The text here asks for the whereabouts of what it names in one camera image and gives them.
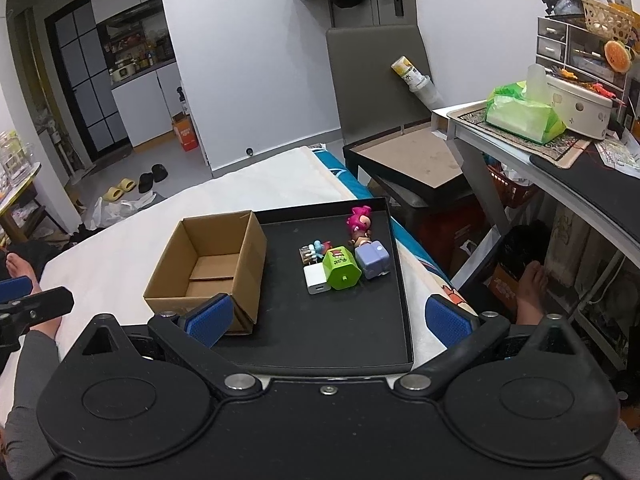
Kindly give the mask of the bare right foot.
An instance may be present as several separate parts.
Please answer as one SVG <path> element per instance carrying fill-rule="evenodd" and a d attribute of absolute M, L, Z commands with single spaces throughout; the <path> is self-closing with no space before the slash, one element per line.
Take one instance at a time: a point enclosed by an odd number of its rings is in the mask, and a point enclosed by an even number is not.
<path fill-rule="evenodd" d="M 516 322 L 518 325 L 537 325 L 544 318 L 542 300 L 547 291 L 548 276 L 544 266 L 529 263 L 518 282 L 516 293 Z"/>

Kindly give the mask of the blue monster beer mug figurine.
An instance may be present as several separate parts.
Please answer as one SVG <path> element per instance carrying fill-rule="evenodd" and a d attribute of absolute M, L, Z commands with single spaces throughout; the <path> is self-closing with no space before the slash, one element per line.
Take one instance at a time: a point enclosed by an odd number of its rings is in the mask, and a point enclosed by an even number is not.
<path fill-rule="evenodd" d="M 315 240 L 313 243 L 299 248 L 298 253 L 303 265 L 310 266 L 311 264 L 322 263 L 324 255 L 331 248 L 332 244 L 330 242 L 320 242 L 320 240 Z"/>

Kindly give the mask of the white round container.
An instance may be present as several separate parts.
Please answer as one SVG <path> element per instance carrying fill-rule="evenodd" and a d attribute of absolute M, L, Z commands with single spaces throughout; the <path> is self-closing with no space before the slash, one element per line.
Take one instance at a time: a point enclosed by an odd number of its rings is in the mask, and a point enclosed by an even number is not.
<path fill-rule="evenodd" d="M 585 87 L 552 75 L 546 76 L 550 104 L 567 129 L 592 140 L 603 140 L 613 102 Z"/>

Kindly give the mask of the pink dinosaur hood figurine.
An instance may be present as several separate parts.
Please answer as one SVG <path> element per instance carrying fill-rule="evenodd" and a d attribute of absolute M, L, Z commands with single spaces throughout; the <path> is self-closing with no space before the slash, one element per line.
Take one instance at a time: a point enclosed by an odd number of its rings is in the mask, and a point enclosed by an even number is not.
<path fill-rule="evenodd" d="M 360 247 L 370 243 L 371 207 L 357 206 L 352 208 L 352 214 L 348 217 L 346 226 L 352 239 L 352 246 Z"/>

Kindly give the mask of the black slipper pair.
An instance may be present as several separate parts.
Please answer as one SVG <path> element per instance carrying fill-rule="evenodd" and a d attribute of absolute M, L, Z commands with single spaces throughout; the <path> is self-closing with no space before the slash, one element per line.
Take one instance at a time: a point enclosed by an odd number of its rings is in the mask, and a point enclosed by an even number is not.
<path fill-rule="evenodd" d="M 162 164 L 154 164 L 150 171 L 144 172 L 138 179 L 138 191 L 150 192 L 152 187 L 168 177 L 168 171 Z"/>

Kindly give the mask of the orange cardboard box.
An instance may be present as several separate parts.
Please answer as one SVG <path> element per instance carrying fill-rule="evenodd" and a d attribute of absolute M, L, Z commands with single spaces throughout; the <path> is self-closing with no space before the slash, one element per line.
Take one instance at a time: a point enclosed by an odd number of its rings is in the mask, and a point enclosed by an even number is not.
<path fill-rule="evenodd" d="M 171 118 L 172 130 L 185 152 L 190 152 L 198 147 L 198 136 L 191 122 L 191 117 L 179 113 Z"/>

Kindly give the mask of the white charger block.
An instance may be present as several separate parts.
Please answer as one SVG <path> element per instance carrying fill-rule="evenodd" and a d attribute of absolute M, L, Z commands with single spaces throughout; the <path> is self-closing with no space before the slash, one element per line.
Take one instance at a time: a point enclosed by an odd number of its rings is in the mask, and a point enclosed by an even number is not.
<path fill-rule="evenodd" d="M 321 262 L 303 267 L 306 289 L 309 295 L 328 292 L 331 287 L 326 281 L 326 270 Z"/>

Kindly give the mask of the lilac cube toy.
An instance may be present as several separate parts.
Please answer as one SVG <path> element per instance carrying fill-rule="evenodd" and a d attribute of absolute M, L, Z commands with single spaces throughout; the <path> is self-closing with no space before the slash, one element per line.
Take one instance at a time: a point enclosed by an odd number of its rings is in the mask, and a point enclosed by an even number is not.
<path fill-rule="evenodd" d="M 390 253 L 378 240 L 356 247 L 355 258 L 367 280 L 373 280 L 390 272 Z"/>

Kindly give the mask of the green hexagonal toy box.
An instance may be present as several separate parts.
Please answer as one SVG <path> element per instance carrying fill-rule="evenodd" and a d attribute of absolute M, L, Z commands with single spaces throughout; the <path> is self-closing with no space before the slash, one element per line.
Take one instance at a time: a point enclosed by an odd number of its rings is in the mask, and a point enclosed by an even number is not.
<path fill-rule="evenodd" d="M 360 267 L 352 252 L 345 246 L 328 249 L 324 254 L 322 264 L 326 274 L 326 284 L 332 289 L 352 288 L 360 280 Z"/>

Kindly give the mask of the brown cardboard box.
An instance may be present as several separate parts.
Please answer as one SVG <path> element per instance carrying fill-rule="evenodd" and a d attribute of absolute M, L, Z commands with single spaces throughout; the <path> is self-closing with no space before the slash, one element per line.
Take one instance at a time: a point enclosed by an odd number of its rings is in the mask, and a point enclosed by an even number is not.
<path fill-rule="evenodd" d="M 233 302 L 229 335 L 248 335 L 258 319 L 267 237 L 254 212 L 180 220 L 143 293 L 155 313 L 186 314 L 221 292 Z"/>

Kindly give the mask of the grey drawer organizer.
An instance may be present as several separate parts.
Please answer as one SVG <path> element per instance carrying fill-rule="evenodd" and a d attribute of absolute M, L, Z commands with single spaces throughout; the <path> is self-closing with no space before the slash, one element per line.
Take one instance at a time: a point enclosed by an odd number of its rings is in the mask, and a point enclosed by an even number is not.
<path fill-rule="evenodd" d="M 600 84 L 619 98 L 626 86 L 626 76 L 616 73 L 606 62 L 605 41 L 587 29 L 537 18 L 536 62 L 552 73 L 560 70 L 574 75 L 574 82 Z"/>

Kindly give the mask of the green tissue pack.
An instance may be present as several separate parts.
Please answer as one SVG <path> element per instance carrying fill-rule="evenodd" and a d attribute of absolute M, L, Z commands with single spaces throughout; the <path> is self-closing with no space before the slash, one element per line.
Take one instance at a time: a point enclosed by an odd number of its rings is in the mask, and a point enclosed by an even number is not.
<path fill-rule="evenodd" d="M 489 125 L 537 144 L 547 144 L 566 130 L 553 107 L 526 96 L 526 82 L 506 84 L 492 90 L 486 103 Z"/>

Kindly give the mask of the yellow white bottle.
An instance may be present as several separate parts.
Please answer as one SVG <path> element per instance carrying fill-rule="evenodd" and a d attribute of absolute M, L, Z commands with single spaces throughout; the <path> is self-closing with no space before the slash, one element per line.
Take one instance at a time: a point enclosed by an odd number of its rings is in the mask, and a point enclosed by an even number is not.
<path fill-rule="evenodd" d="M 423 75 L 408 58 L 401 56 L 390 67 L 405 81 L 409 91 L 429 110 L 437 110 L 444 106 L 442 96 L 439 94 L 431 77 Z"/>

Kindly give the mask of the black box lid with cardboard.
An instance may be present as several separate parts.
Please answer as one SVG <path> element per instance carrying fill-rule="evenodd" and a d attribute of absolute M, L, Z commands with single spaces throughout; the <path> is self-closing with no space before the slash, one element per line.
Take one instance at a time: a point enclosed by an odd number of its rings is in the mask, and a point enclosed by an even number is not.
<path fill-rule="evenodd" d="M 448 145 L 428 122 L 349 143 L 343 155 L 353 176 L 364 171 L 406 208 L 446 205 L 472 194 Z"/>

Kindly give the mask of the white plastic bag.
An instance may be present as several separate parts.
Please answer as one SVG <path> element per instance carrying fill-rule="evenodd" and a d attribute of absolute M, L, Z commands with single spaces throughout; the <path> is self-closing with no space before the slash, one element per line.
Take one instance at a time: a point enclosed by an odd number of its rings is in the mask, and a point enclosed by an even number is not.
<path fill-rule="evenodd" d="M 86 228 L 91 231 L 106 229 L 162 200 L 163 197 L 153 191 L 147 192 L 135 200 L 118 200 L 117 202 L 107 202 L 99 197 L 86 214 L 84 223 Z"/>

